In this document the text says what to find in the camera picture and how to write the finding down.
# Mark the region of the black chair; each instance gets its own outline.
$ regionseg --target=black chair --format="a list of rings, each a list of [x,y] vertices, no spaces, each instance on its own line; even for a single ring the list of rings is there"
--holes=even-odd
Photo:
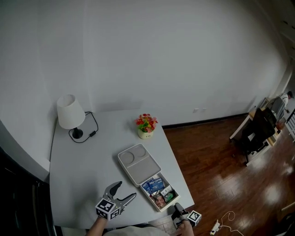
[[[243,151],[246,163],[249,162],[248,155],[250,153],[260,152],[264,147],[268,146],[266,139],[275,134],[275,126],[276,117],[269,108],[264,111],[257,109],[253,121],[242,130],[241,139],[233,139]],[[249,139],[249,136],[253,133],[254,137]]]

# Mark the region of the baseboard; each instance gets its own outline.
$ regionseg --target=baseboard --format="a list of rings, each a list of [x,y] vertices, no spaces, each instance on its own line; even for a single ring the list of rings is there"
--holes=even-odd
[[[191,125],[196,125],[196,124],[204,124],[204,123],[220,121],[220,120],[225,120],[225,119],[230,119],[230,118],[235,118],[235,117],[240,117],[240,116],[245,116],[245,115],[248,115],[248,113],[242,113],[242,114],[237,114],[237,115],[233,115],[233,116],[219,117],[219,118],[208,119],[208,120],[199,120],[199,121],[193,121],[193,122],[187,122],[187,123],[180,123],[180,124],[163,125],[162,128],[163,129],[172,129],[172,128],[191,126]]]

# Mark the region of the gray tray lid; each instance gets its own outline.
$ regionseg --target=gray tray lid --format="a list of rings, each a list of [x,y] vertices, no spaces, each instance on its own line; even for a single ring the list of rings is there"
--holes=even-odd
[[[141,143],[119,153],[118,158],[138,185],[161,172],[161,167]]]

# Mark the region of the wooden floor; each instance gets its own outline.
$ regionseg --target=wooden floor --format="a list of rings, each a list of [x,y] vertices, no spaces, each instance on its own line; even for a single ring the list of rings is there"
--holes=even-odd
[[[195,235],[209,235],[228,211],[236,218],[225,216],[224,224],[233,230],[245,236],[271,235],[280,209],[295,201],[295,144],[287,129],[274,147],[246,167],[244,156],[229,142],[244,118],[164,130],[195,202],[189,210],[202,214]],[[216,235],[240,234],[223,227]]]

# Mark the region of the white cable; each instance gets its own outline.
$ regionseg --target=white cable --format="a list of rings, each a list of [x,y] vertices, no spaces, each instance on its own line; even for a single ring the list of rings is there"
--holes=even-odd
[[[230,219],[230,213],[231,213],[231,212],[234,213],[233,211],[229,211],[229,212],[227,212],[227,213],[229,214],[229,215],[227,216],[227,219],[228,219],[229,221],[233,221],[233,220],[235,219],[235,217],[236,217],[236,214],[234,213],[234,217],[233,217],[233,219]],[[228,228],[230,229],[231,232],[233,232],[233,231],[238,231],[238,230],[231,230],[231,227],[229,227],[229,226],[227,226],[227,225],[223,225],[223,221],[222,221],[222,218],[223,218],[223,217],[221,217],[221,226],[220,226],[220,228],[221,228],[221,227],[228,227]]]

